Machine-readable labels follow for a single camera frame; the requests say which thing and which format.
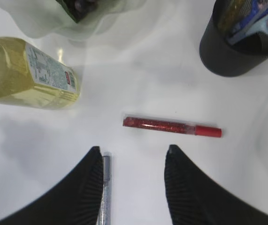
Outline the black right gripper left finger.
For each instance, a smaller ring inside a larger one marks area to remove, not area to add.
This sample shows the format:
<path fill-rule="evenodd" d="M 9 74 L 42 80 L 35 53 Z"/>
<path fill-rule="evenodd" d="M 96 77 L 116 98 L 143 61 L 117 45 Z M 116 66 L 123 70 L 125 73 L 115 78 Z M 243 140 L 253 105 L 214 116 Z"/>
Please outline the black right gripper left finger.
<path fill-rule="evenodd" d="M 0 225 L 95 225 L 103 195 L 103 158 L 93 146 L 53 188 Z"/>

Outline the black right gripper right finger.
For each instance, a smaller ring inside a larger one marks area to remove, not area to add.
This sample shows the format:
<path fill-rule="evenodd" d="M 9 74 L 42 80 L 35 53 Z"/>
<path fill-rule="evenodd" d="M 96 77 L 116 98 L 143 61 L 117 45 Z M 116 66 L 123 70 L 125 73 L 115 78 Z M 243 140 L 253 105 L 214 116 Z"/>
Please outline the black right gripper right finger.
<path fill-rule="evenodd" d="M 268 214 L 221 187 L 174 144 L 166 154 L 164 181 L 174 225 L 268 225 Z"/>

